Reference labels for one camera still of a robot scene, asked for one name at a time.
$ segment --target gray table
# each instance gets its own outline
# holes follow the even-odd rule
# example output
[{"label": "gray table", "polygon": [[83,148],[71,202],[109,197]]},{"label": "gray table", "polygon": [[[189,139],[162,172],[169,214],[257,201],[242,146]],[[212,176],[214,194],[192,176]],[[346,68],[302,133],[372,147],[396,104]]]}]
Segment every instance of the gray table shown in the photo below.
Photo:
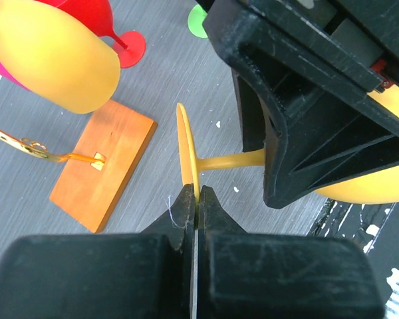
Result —
[{"label": "gray table", "polygon": [[[194,0],[111,3],[117,33],[136,29],[148,42],[141,63],[122,70],[113,99],[159,125],[104,231],[129,233],[141,231],[161,215],[168,196],[174,198],[182,188],[177,102],[187,109],[198,156],[240,152],[241,133],[229,67],[207,39],[194,37],[187,28]],[[88,119],[6,79],[0,82],[0,128],[18,138],[38,140],[52,152],[69,152]],[[62,169],[0,142],[0,256],[23,235],[88,233],[49,201]],[[280,211],[266,207],[262,167],[211,171],[202,182],[215,189],[223,208],[249,232],[305,234],[325,202],[310,194]]]}]

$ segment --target orange wooden block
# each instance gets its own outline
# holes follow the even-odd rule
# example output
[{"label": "orange wooden block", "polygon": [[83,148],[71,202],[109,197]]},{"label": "orange wooden block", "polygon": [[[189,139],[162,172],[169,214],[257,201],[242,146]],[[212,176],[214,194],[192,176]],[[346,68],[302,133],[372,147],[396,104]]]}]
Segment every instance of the orange wooden block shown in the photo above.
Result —
[{"label": "orange wooden block", "polygon": [[69,160],[52,190],[50,200],[98,233],[105,228],[157,123],[110,100],[88,121],[74,153],[106,158],[101,170]]}]

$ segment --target wooden board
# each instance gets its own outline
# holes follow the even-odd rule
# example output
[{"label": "wooden board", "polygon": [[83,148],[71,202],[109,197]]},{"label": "wooden board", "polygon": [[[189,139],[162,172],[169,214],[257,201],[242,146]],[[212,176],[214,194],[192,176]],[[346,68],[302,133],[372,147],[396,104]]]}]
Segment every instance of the wooden board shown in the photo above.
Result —
[{"label": "wooden board", "polygon": [[50,200],[89,231],[101,232],[156,127],[150,118],[110,100],[93,113],[74,149],[81,155],[105,156],[102,170],[69,160]]}]

